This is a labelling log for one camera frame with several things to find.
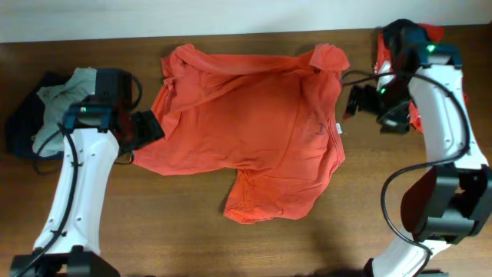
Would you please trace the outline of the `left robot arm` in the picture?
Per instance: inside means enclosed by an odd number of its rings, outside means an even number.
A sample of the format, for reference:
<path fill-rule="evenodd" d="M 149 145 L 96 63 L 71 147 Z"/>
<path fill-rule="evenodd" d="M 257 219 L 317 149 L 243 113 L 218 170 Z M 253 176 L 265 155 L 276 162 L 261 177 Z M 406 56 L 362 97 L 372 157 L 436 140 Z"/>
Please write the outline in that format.
<path fill-rule="evenodd" d="M 152 111 L 136 111 L 138 79 L 123 69 L 99 69 L 95 91 L 68 107 L 58 123 L 64 153 L 48 219 L 32 253 L 13 258 L 10 275 L 118 277 L 100 256 L 99 227 L 108 177 L 118 157 L 165 133 Z"/>

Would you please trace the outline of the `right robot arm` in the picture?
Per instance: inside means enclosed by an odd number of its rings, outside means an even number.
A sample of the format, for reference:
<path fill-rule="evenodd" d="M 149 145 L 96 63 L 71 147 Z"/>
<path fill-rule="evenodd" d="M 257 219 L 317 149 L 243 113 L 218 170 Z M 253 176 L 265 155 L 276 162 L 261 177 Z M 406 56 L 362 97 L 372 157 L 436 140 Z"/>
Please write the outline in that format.
<path fill-rule="evenodd" d="M 470 126 L 462 89 L 463 62 L 453 45 L 433 42 L 427 30 L 402 21 L 382 31 L 391 62 L 357 81 L 345 115 L 375 114 L 382 132 L 404 134 L 415 105 L 424 129 L 423 176 L 404 194 L 402 229 L 364 267 L 367 276 L 420 276 L 437 252 L 477 235 L 491 213 L 491 170 Z"/>

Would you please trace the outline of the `red soccer print t-shirt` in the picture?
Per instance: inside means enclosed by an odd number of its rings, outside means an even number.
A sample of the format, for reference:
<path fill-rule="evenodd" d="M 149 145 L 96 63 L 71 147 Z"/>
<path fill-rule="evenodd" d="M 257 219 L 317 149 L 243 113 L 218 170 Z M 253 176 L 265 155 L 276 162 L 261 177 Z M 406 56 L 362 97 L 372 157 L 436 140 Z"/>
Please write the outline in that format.
<path fill-rule="evenodd" d="M 305 217 L 345 158 L 335 116 L 344 51 L 226 55 L 187 44 L 161 66 L 152 111 L 165 135 L 135 153 L 136 165 L 161 175 L 235 169 L 224 215 L 241 224 Z"/>

